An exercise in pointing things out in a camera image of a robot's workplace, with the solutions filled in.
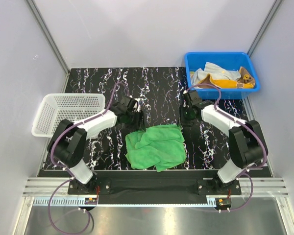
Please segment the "green microfiber towel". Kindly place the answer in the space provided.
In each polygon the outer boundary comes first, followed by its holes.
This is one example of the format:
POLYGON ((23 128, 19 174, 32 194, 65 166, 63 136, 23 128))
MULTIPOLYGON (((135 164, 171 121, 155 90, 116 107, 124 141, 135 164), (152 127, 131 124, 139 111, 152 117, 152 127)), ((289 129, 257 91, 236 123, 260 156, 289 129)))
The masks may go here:
POLYGON ((161 172, 186 160, 184 137, 176 124, 157 125, 125 136, 126 158, 133 169, 161 172))

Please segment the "brown yellow towel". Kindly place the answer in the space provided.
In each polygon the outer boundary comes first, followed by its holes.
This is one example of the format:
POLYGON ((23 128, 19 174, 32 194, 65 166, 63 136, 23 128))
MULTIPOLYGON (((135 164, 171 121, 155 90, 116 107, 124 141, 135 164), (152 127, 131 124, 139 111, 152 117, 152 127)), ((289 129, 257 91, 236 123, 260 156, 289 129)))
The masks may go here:
POLYGON ((208 85, 214 85, 220 89, 253 89, 255 86, 255 79, 251 76, 245 67, 239 68, 241 78, 238 81, 225 81, 225 80, 213 80, 210 76, 198 84, 205 84, 204 88, 208 88, 208 85))

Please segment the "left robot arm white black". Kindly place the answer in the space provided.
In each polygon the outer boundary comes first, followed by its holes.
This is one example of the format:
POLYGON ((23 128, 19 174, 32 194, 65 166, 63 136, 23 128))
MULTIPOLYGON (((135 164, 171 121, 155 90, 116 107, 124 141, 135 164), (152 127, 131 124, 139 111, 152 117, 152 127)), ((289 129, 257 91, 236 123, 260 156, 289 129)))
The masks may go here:
POLYGON ((57 166, 68 172, 72 181, 86 194, 98 189, 97 176, 83 160, 86 140, 96 139, 105 129, 119 124, 145 130, 144 112, 137 98, 124 95, 120 101, 108 106, 98 114, 75 122, 64 119, 59 122, 48 150, 57 166))

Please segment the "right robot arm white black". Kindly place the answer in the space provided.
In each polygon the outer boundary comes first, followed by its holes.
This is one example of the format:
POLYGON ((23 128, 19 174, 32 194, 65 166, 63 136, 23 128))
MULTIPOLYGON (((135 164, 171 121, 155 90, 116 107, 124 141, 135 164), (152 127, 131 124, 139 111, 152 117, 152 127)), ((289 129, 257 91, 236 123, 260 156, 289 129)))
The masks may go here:
POLYGON ((226 194, 234 182, 255 164, 264 165, 268 148, 259 122, 245 121, 223 111, 210 100, 202 100, 195 90, 183 92, 184 105, 179 108, 179 122, 191 126, 196 120, 209 123, 225 133, 229 141, 230 159, 213 179, 202 186, 209 193, 226 194))

